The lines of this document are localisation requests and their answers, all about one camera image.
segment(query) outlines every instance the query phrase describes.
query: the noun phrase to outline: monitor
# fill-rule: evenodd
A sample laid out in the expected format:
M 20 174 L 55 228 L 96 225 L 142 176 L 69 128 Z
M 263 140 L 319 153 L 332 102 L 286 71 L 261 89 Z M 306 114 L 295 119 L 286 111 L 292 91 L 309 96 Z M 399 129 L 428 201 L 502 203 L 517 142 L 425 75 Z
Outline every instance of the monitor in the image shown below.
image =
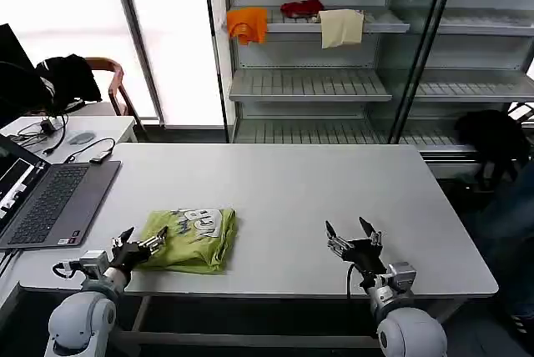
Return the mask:
M 49 105 L 51 97 L 13 30 L 0 25 L 0 128 Z

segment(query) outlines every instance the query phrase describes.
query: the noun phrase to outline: beige towel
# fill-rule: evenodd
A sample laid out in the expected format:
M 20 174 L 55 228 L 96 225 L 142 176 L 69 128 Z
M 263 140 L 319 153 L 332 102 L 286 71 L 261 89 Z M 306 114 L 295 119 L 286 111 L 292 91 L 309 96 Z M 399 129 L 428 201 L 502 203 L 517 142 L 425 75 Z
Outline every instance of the beige towel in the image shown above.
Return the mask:
M 360 44 L 364 31 L 364 14 L 352 9 L 320 11 L 323 48 Z

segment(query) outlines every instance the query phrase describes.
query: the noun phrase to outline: laptop screen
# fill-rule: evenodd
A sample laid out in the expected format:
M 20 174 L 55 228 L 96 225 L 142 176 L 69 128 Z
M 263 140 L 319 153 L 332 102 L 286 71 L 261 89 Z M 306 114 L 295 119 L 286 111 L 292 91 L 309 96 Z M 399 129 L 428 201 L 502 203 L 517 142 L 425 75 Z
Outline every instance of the laptop screen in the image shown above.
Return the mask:
M 0 231 L 33 189 L 43 161 L 0 136 Z

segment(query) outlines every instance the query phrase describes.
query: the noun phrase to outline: metal shelf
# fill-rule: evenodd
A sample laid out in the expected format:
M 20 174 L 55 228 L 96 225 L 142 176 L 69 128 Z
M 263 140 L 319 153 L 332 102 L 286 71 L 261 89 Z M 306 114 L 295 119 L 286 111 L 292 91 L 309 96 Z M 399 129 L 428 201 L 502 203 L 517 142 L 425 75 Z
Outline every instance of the metal shelf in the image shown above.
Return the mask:
M 461 144 L 456 138 L 454 119 L 409 119 L 400 144 L 412 144 L 421 153 L 474 152 L 473 147 Z
M 391 96 L 372 69 L 239 69 L 230 100 L 246 102 L 375 102 Z
M 534 36 L 534 13 L 497 9 L 446 9 L 438 33 Z
M 534 81 L 520 71 L 427 69 L 416 101 L 534 102 Z
M 363 119 L 244 119 L 234 143 L 377 144 Z
M 313 23 L 311 18 L 286 18 L 280 8 L 266 9 L 268 33 L 321 33 L 320 23 Z M 402 22 L 386 8 L 366 8 L 364 16 L 364 33 L 406 33 L 410 30 L 409 23 Z

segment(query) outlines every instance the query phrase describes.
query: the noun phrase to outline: white table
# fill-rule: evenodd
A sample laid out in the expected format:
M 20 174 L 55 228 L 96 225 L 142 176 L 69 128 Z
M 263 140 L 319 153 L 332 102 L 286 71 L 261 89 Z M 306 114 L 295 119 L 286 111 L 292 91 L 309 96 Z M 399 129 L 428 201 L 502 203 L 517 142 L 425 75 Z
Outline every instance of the white table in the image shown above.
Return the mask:
M 239 232 L 225 274 L 135 272 L 131 294 L 345 297 L 348 268 L 326 246 L 325 220 L 360 239 L 362 216 L 385 232 L 382 259 L 417 269 L 416 297 L 465 300 L 497 291 L 484 260 L 411 146 L 124 143 L 123 162 L 85 243 L 24 252 L 3 297 L 27 289 L 79 289 L 50 267 L 135 234 L 152 210 L 234 208 Z M 353 275 L 356 298 L 365 297 Z
M 0 133 L 4 136 L 9 134 L 17 134 L 28 125 L 35 123 L 28 129 L 22 131 L 22 133 L 36 132 L 40 129 L 38 123 L 43 120 L 42 117 L 21 117 L 16 121 L 10 123 L 4 128 L 0 129 Z M 62 163 L 70 154 L 81 150 L 87 145 L 100 140 L 101 138 L 113 138 L 115 142 L 122 143 L 127 141 L 136 142 L 134 134 L 134 118 L 133 117 L 85 117 L 85 116 L 69 116 L 66 126 L 67 132 L 65 133 L 65 139 L 62 144 L 52 154 L 45 155 L 43 150 L 53 147 L 62 135 L 62 129 L 57 130 L 46 141 L 35 144 L 28 147 L 28 150 L 35 153 L 40 158 L 48 161 L 49 163 Z M 86 144 L 69 144 L 69 140 L 74 138 L 80 133 L 93 132 L 96 136 L 93 140 Z M 107 150 L 111 146 L 111 142 L 102 142 L 95 144 L 87 152 L 81 153 L 77 156 L 77 162 L 87 162 L 93 156 L 97 155 L 101 151 Z

